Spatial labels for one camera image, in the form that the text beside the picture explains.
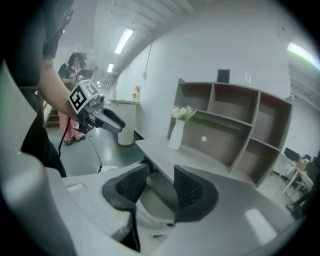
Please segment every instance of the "cable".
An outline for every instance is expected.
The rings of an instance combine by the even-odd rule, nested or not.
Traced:
[[[69,128],[69,125],[70,125],[70,120],[71,120],[71,118],[69,117],[68,123],[67,123],[66,128],[65,128],[65,131],[64,131],[64,134],[63,134],[63,136],[62,136],[62,138],[61,138],[61,141],[60,141],[60,144],[59,144],[59,147],[58,147],[59,157],[60,157],[60,155],[61,155],[60,148],[61,148],[62,142],[64,141],[64,138],[65,138],[65,136],[66,136],[66,133],[67,133],[67,131],[68,131],[68,128]]]
[[[91,139],[90,139],[89,137],[88,137],[88,140],[89,140],[90,143],[92,144],[92,146],[93,146],[93,148],[94,148],[94,151],[95,151],[95,153],[96,153],[96,156],[99,158],[99,163],[100,163],[100,165],[99,165],[99,170],[100,170],[100,171],[98,171],[98,173],[99,173],[99,172],[101,172],[101,168],[102,168],[101,158],[100,158],[100,156],[99,156],[99,154],[98,154],[98,151],[97,151],[95,145],[93,144],[93,142],[91,141]]]

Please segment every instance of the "person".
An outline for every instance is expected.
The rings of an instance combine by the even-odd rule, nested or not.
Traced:
[[[58,71],[62,82],[70,92],[76,85],[76,76],[82,68],[84,61],[85,56],[82,53],[74,52],[71,54],[68,62],[62,64]],[[69,117],[60,111],[58,111],[58,115],[60,132],[63,135],[66,131]],[[67,132],[63,138],[63,141],[67,146],[71,145],[74,141],[81,141],[86,139],[86,136],[84,134],[74,129],[78,125],[79,123],[75,120],[70,120]]]
[[[62,83],[54,68],[54,58],[63,30],[71,21],[74,0],[47,0],[32,13],[27,22],[10,32],[10,46],[4,56],[12,78],[21,93],[37,113],[21,151],[38,158],[45,167],[66,171],[57,150],[50,142],[42,125],[38,96],[56,110],[76,120],[77,115],[70,105],[70,92]]]

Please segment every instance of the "black shirt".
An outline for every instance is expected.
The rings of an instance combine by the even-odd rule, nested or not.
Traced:
[[[73,67],[70,67],[65,63],[61,65],[58,74],[61,78],[64,79],[75,79],[77,71]],[[74,85],[72,82],[69,82],[65,84],[65,87],[67,87],[67,89],[71,92],[74,88]]]

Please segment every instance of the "shelf compartment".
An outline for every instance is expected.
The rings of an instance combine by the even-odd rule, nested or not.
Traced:
[[[289,127],[291,108],[287,101],[262,92],[252,137],[281,148]]]
[[[190,106],[194,109],[207,110],[212,82],[182,82],[179,83],[176,89],[174,100],[175,106]]]
[[[266,143],[266,142],[264,142],[264,141],[262,141],[262,140],[260,140],[260,139],[258,139],[258,138],[251,137],[250,140],[253,140],[253,141],[258,142],[258,143],[260,143],[260,144],[262,144],[262,145],[265,145],[266,147],[269,147],[269,148],[271,148],[271,149],[273,149],[273,150],[275,150],[275,151],[279,151],[279,152],[280,152],[280,149],[279,149],[279,148],[277,148],[277,147],[275,147],[275,146],[272,146],[272,145],[270,145],[270,144],[268,144],[268,143]]]
[[[207,110],[252,124],[258,96],[251,88],[215,83]]]
[[[184,126],[182,144],[196,148],[230,167],[250,130],[251,127],[242,123],[197,112]]]
[[[247,176],[257,186],[270,172],[280,152],[272,147],[250,139],[232,174]]]

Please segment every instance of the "ceiling light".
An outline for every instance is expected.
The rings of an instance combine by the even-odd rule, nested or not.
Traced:
[[[307,62],[311,63],[320,71],[320,61],[302,47],[291,42],[289,43],[287,50],[305,59]]]
[[[112,72],[113,67],[114,67],[114,64],[109,63],[109,66],[108,66],[108,70],[107,70],[107,72],[108,72],[108,73],[111,73],[111,72]]]
[[[124,48],[125,44],[127,43],[128,39],[131,37],[132,33],[134,31],[130,28],[126,28],[122,34],[122,36],[120,37],[120,40],[115,48],[114,53],[115,54],[120,54],[122,49]]]

